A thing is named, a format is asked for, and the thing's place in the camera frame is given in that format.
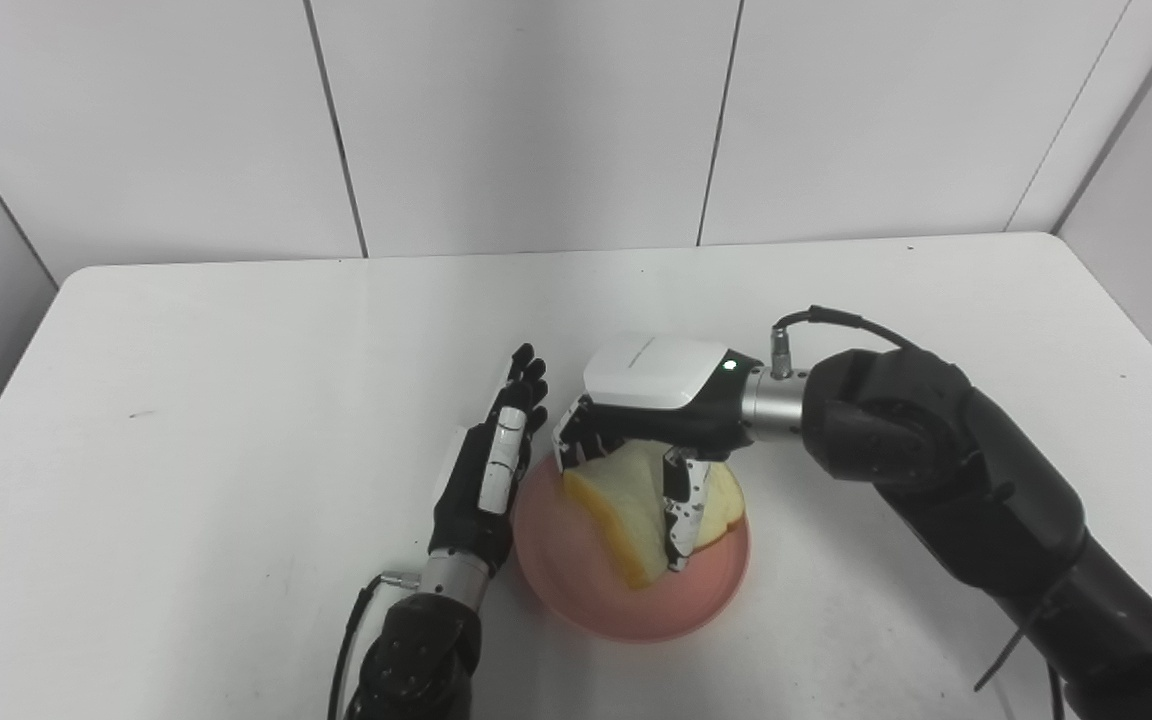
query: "plate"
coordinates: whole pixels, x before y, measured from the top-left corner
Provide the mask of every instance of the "plate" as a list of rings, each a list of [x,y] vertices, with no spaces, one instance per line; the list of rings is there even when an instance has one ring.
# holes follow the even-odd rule
[[[518,564],[545,606],[599,637],[662,642],[694,632],[727,607],[749,566],[749,523],[691,555],[652,588],[628,588],[594,520],[563,493],[553,456],[522,480],[513,510]]]

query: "silver cylindrical joint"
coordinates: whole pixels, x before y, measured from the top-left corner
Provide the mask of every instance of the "silver cylindrical joint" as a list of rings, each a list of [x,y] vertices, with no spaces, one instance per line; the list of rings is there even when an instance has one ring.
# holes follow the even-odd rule
[[[449,597],[477,612],[484,594],[488,592],[490,579],[492,573],[486,562],[472,553],[442,547],[429,553],[425,570],[420,571],[420,586],[416,588],[416,592]]]
[[[790,439],[803,432],[803,389],[808,384],[804,370],[790,370],[776,379],[766,367],[755,367],[745,381],[741,397],[741,419],[753,439]]]
[[[783,381],[794,374],[790,357],[790,333],[786,328],[772,328],[772,378]]]

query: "slice of bread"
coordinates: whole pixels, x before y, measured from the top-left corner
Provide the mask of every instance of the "slice of bread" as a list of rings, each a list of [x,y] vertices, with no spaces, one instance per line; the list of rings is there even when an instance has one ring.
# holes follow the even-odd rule
[[[563,472],[563,492],[594,516],[612,562],[629,588],[647,588],[667,570],[662,456],[668,448],[631,439],[607,457]],[[745,497],[735,475],[714,462],[696,550],[719,541],[744,516]]]

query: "white table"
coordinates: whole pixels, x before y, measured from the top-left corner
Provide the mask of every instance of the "white table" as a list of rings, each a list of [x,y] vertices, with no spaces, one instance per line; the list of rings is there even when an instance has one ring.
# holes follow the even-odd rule
[[[1152,348],[1043,234],[83,270],[0,401],[0,719],[319,717],[357,586],[419,568],[454,425],[530,340],[551,406],[612,333],[765,356],[812,302],[956,361],[1152,592]],[[872,343],[796,328],[796,359]],[[723,615],[620,646],[490,589],[478,717],[1046,717],[1037,653],[873,491],[732,462],[755,555]]]

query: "robotic arm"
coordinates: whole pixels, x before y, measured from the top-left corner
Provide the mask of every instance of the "robotic arm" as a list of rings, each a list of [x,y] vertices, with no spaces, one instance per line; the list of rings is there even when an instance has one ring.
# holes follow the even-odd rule
[[[809,370],[791,364],[787,328],[828,323],[886,338],[896,350],[849,350]],[[511,550],[508,510],[544,424],[544,364],[520,348],[488,418],[468,430],[435,506],[420,577],[389,573],[359,593],[333,683],[379,583],[415,589],[391,607],[346,715],[468,717],[479,660],[477,606]],[[1009,416],[956,366],[856,314],[812,306],[772,328],[772,364],[720,344],[621,338],[585,370],[582,395],[554,430],[560,467],[622,438],[672,450],[666,552],[681,570],[707,492],[708,462],[755,441],[801,439],[832,477],[873,484],[945,569],[993,597],[1066,682],[1084,720],[1152,719],[1152,598],[1096,541],[1074,488]]]
[[[795,370],[795,323],[861,328],[897,348]],[[956,366],[857,314],[812,306],[774,325],[771,367],[721,346],[623,338],[590,361],[585,384],[554,432],[563,467],[600,454],[608,437],[700,460],[801,438],[828,475],[873,484],[950,575],[993,597],[1081,717],[1152,719],[1152,598],[1087,531],[1069,483]],[[690,487],[704,498],[703,482]],[[666,547],[685,562],[691,546],[669,506]]]
[[[509,556],[509,509],[531,460],[531,435],[545,424],[544,359],[524,344],[511,356],[486,419],[465,433],[434,506],[429,560],[419,575],[384,573],[358,594],[346,623],[332,680],[328,719],[338,703],[353,636],[379,584],[415,593],[391,606],[348,702],[348,720],[444,720],[470,715],[470,677],[479,664],[480,602]]]

